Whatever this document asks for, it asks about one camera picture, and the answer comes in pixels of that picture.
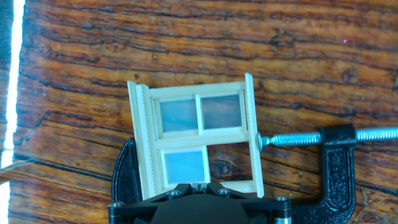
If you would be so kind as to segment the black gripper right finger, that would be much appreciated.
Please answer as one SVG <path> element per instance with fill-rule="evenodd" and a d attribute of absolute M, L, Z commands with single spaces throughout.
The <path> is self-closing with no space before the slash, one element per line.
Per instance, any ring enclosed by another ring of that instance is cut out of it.
<path fill-rule="evenodd" d="M 291 201 L 231 190 L 220 183 L 199 184 L 200 207 L 216 223 L 292 223 Z"/>

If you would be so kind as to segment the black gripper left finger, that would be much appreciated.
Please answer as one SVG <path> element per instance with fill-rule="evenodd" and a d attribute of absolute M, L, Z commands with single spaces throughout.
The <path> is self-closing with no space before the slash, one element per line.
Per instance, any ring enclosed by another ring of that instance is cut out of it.
<path fill-rule="evenodd" d="M 154 215 L 161 205 L 180 199 L 185 196 L 199 193 L 199 183 L 178 184 L 174 189 L 168 190 L 155 197 L 136 203 L 122 201 L 111 202 L 108 205 L 108 223 L 122 224 L 134 223 L 134 219 L 139 216 Z"/>

